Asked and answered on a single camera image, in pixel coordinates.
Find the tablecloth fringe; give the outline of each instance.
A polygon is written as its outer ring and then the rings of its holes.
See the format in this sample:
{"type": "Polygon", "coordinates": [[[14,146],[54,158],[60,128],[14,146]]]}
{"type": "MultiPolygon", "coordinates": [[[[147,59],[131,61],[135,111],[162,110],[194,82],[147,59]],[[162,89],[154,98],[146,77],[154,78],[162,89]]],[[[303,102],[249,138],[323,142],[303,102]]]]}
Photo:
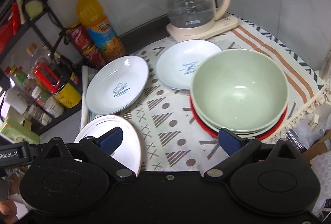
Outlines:
{"type": "Polygon", "coordinates": [[[307,114],[313,113],[319,106],[324,104],[326,101],[331,100],[331,88],[330,88],[330,80],[324,82],[324,86],[322,89],[315,94],[313,98],[311,98],[307,103],[304,104],[302,109],[296,111],[291,118],[285,120],[276,132],[271,136],[263,140],[263,143],[276,143],[278,139],[284,138],[285,133],[288,130],[291,130],[297,127],[298,123],[305,119],[307,114]]]}

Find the red can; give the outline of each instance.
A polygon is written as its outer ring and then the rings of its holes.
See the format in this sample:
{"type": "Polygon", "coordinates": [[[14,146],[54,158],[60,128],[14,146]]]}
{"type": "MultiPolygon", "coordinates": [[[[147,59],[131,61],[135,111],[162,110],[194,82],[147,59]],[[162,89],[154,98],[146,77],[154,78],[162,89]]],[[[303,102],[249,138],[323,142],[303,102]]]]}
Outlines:
{"type": "Polygon", "coordinates": [[[101,69],[105,66],[105,61],[101,56],[100,51],[90,39],[88,33],[79,22],[70,25],[68,33],[71,37],[71,42],[74,44],[80,54],[87,59],[88,66],[96,69],[101,69]]]}

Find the bubble wrap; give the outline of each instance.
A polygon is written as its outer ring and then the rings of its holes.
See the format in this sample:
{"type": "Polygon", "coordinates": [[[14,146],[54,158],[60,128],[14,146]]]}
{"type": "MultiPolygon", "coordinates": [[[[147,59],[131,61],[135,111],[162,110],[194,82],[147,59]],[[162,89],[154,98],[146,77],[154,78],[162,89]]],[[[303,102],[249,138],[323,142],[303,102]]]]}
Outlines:
{"type": "Polygon", "coordinates": [[[321,184],[321,192],[312,210],[312,213],[318,216],[326,199],[331,199],[331,151],[316,156],[311,160],[311,165],[321,184]]]}

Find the blue gripper pad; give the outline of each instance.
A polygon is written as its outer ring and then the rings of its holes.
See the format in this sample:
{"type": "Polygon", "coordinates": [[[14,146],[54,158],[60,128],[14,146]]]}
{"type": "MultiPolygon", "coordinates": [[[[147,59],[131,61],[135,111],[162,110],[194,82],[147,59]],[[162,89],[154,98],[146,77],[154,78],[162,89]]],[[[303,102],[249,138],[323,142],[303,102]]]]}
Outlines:
{"type": "Polygon", "coordinates": [[[111,155],[122,144],[123,131],[120,127],[115,127],[104,135],[96,138],[94,143],[104,152],[111,155]]]}
{"type": "Polygon", "coordinates": [[[226,128],[219,130],[218,143],[229,156],[236,153],[246,144],[243,138],[237,136],[226,128]]]}

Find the tablecloth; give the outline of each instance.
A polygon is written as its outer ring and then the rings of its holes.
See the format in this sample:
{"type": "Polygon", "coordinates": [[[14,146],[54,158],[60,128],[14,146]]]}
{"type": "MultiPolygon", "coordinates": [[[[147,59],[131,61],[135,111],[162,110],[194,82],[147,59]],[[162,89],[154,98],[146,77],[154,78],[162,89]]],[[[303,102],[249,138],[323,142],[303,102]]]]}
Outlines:
{"type": "MultiPolygon", "coordinates": [[[[245,48],[259,51],[275,60],[285,72],[289,86],[287,114],[283,124],[264,139],[264,143],[275,143],[284,137],[286,130],[296,126],[330,96],[329,83],[323,82],[277,38],[253,23],[241,19],[237,28],[209,41],[222,50],[245,48]]],[[[157,78],[155,66],[158,58],[175,43],[172,37],[166,37],[134,53],[148,63],[149,77],[143,93],[120,116],[134,126],[145,148],[142,170],[204,172],[224,160],[227,154],[194,119],[189,91],[170,89],[157,78]]],[[[87,118],[95,117],[82,114],[81,127],[87,118]]]]}

